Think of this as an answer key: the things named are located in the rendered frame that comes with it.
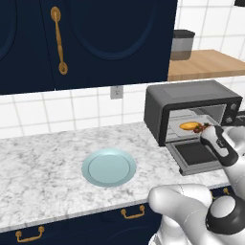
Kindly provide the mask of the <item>dark grey toaster oven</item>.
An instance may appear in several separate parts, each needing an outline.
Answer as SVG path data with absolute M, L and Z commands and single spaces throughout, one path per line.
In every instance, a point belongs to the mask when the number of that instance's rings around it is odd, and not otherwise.
M 213 124 L 231 126 L 242 102 L 234 91 L 216 80 L 191 81 L 170 84 L 150 85 L 145 93 L 144 121 L 158 145 L 166 146 L 172 142 L 198 140 L 200 134 L 190 137 L 178 137 L 168 125 L 171 118 L 208 115 Z M 236 110 L 231 105 L 237 104 Z M 233 122 L 226 124 L 231 117 Z

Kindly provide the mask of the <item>light blue plate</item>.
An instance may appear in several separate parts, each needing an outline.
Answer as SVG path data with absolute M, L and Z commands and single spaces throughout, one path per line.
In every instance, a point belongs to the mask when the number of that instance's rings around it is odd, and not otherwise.
M 130 181 L 136 172 L 133 157 L 117 148 L 105 148 L 91 153 L 82 163 L 82 175 L 98 187 L 113 188 Z

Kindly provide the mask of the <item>grey canister with black lid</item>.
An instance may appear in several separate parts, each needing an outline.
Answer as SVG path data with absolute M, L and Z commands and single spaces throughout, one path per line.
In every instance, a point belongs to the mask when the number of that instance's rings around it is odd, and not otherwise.
M 195 32 L 175 30 L 173 32 L 170 59 L 187 60 L 190 58 Z

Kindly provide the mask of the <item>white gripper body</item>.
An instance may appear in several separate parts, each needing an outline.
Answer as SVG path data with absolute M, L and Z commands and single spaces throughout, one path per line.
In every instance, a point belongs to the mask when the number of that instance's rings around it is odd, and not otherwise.
M 207 127 L 200 135 L 200 141 L 203 144 L 210 143 L 214 144 L 219 140 L 224 132 L 223 128 L 218 125 L 213 125 Z

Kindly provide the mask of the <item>navy cupboard door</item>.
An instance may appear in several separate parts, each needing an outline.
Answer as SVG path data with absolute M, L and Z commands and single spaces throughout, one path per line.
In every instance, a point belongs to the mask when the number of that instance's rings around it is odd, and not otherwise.
M 0 95 L 55 89 L 39 0 L 0 0 Z
M 58 71 L 55 22 L 68 73 Z M 167 80 L 177 0 L 40 0 L 55 89 Z

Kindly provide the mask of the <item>grey oven tray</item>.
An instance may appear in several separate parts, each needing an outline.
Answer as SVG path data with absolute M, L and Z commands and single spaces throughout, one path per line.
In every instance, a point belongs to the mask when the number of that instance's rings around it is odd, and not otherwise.
M 199 115 L 199 116 L 191 116 L 191 117 L 171 118 L 168 121 L 168 125 L 178 137 L 190 137 L 193 135 L 193 132 L 191 130 L 184 130 L 180 128 L 180 125 L 182 123 L 189 123 L 189 122 L 213 124 L 213 121 L 210 116 Z

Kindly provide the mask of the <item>toaster oven door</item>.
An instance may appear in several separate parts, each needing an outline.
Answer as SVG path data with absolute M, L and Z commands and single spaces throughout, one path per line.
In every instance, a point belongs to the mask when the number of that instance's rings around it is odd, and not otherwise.
M 198 140 L 172 142 L 166 144 L 166 147 L 183 176 L 222 168 L 214 154 Z

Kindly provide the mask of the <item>kebab skewer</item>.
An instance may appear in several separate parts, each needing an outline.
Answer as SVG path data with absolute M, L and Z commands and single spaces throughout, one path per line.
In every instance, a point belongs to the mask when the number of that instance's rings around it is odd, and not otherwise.
M 210 127 L 211 125 L 208 122 L 205 122 L 204 124 L 198 124 L 194 129 L 194 133 L 201 133 L 203 132 L 206 128 Z

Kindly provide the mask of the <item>wooden shelf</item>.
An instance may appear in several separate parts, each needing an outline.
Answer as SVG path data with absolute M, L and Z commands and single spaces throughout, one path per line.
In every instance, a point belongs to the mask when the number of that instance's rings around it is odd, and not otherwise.
M 192 51 L 187 60 L 171 60 L 168 81 L 245 76 L 245 62 L 216 50 Z

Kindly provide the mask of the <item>navy drawer front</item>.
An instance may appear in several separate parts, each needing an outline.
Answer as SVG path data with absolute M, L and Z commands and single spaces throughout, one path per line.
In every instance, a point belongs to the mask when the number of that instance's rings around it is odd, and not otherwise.
M 217 198 L 227 195 L 223 192 L 223 189 L 227 188 L 229 190 L 230 195 L 234 195 L 234 191 L 231 186 L 226 186 L 226 187 L 221 187 L 221 188 L 216 188 L 211 190 L 212 194 L 212 200 L 216 200 Z
M 45 228 L 43 236 L 29 243 L 18 243 L 16 230 L 0 233 L 0 245 L 92 245 L 90 236 L 94 235 L 94 230 L 101 223 L 100 218 L 100 214 L 94 213 L 42 224 Z M 19 230 L 35 230 L 38 226 Z
M 121 209 L 145 206 L 145 215 L 132 220 L 126 220 L 121 215 Z M 104 212 L 101 215 L 105 236 L 103 245 L 148 245 L 150 238 L 158 231 L 162 216 L 154 212 L 147 203 Z

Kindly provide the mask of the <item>white wall outlet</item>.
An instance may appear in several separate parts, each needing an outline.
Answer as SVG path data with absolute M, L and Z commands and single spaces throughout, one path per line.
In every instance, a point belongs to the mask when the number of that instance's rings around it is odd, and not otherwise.
M 122 99 L 123 98 L 123 86 L 111 86 L 110 87 L 110 98 L 112 100 Z

